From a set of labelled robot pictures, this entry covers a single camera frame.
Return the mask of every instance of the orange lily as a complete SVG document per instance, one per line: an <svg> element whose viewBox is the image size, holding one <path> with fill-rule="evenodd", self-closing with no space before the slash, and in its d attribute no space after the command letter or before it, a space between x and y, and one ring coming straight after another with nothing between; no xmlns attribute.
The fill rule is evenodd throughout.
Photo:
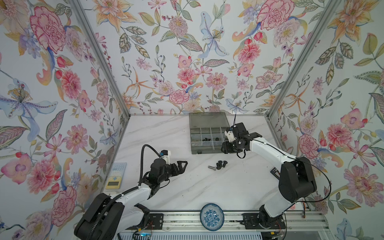
<svg viewBox="0 0 384 240"><path fill-rule="evenodd" d="M144 85L143 83L145 83L145 82L148 82L148 80L147 81L142 81L142 82L139 82L139 77L137 76L137 72L136 72L136 69L134 69L135 70L135 75L136 75L136 82L134 83L134 84L131 84L131 85L129 85L128 87L127 87L127 90L125 91L125 93L124 94L126 94L127 92L128 92L128 90L129 90L129 88L135 88L135 87L137 87L138 88L138 90L139 90L139 94L137 95L137 97L140 95L140 86L142 86L142 87L145 87L145 88L150 88L150 89L153 89L153 88L151 88L151 87L148 87L148 86L146 86L146 85Z"/></svg>
<svg viewBox="0 0 384 240"><path fill-rule="evenodd" d="M291 100L293 100L293 102L287 104L287 105L289 105L289 104L292 104L292 105L290 105L289 107L286 107L286 108L291 108L291 107L293 107L293 106L296 104L296 102L297 102L297 105L299 106L299 112L300 112L301 115L303 115L303 114L301 113L300 102L303 102L304 104L306 104L306 103L305 103L300 97L304 94L304 92L307 90L307 88L308 88L309 85L310 85L310 84L308 83L308 85L307 85L307 87L304 89L304 91L302 91L298 96L296 96L295 94L292 94L292 93L289 94L288 96L286 96L286 98L289 97L289 96L291 96Z"/></svg>

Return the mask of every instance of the blue floral plate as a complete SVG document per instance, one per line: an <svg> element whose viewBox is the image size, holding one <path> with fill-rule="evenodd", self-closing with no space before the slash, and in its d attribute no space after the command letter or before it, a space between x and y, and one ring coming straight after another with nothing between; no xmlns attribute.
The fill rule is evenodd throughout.
<svg viewBox="0 0 384 240"><path fill-rule="evenodd" d="M201 224L210 231L219 230L224 224L224 213L216 204L207 204L200 211Z"/></svg>

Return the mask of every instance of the floral wallpaper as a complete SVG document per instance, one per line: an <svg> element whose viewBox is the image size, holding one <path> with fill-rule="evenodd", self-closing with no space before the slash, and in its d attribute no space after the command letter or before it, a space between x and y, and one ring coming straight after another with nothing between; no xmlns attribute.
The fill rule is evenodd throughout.
<svg viewBox="0 0 384 240"><path fill-rule="evenodd" d="M81 2L133 114L263 114L326 0Z"/></svg>
<svg viewBox="0 0 384 240"><path fill-rule="evenodd" d="M384 238L384 3L338 7L272 117L288 153L306 156L318 191L310 203L335 239Z"/></svg>
<svg viewBox="0 0 384 240"><path fill-rule="evenodd" d="M0 239L69 239L127 118L67 0L0 0L0 32Z"/></svg>

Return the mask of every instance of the calculator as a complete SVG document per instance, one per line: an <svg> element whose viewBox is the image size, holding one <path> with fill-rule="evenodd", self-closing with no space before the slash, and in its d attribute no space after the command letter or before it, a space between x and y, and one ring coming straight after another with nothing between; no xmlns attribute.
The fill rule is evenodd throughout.
<svg viewBox="0 0 384 240"><path fill-rule="evenodd" d="M111 173L107 181L106 189L119 189L124 175L126 162L115 162L112 165Z"/></svg>

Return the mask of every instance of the marble surface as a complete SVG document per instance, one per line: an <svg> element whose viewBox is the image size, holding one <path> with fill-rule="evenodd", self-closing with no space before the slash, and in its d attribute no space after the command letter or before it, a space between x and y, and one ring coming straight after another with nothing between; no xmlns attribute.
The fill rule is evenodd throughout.
<svg viewBox="0 0 384 240"><path fill-rule="evenodd" d="M228 121L233 122L233 116L228 116ZM275 145L263 116L237 116L236 122L243 122L249 132L259 133ZM184 174L170 178L167 187L141 202L151 210L200 210L207 203L223 210L258 210L278 191L278 180L270 173L273 166L261 156L252 152L244 159L234 154L192 154L189 136L188 116L132 116L115 159L127 162L127 167L120 189L112 191L137 184L143 144L159 152L171 151L171 163L188 161ZM155 158L146 148L144 173ZM217 171L208 168L219 160L226 160L227 166Z"/></svg>

